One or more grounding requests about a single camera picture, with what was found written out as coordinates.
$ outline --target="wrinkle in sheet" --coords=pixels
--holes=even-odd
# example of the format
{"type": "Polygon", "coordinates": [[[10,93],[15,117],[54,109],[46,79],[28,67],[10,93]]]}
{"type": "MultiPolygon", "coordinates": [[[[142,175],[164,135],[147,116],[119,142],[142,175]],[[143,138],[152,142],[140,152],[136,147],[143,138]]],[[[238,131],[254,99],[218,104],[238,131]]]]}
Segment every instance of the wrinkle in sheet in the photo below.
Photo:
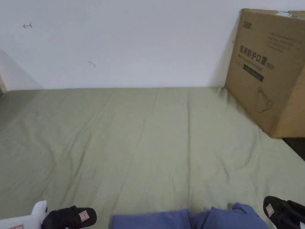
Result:
{"type": "Polygon", "coordinates": [[[187,207],[189,208],[190,206],[190,195],[191,195],[191,93],[188,90],[187,92],[187,115],[188,115],[188,202],[187,202],[187,207]]]}

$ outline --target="bed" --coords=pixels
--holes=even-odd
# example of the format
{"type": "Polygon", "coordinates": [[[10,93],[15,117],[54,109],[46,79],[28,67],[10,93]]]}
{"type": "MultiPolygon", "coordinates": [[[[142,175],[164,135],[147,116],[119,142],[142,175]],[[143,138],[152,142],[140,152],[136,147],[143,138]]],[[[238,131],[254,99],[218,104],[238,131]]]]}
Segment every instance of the bed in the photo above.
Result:
{"type": "Polygon", "coordinates": [[[114,214],[305,204],[305,162],[224,88],[11,91],[0,98],[0,215],[93,207],[114,214]]]}

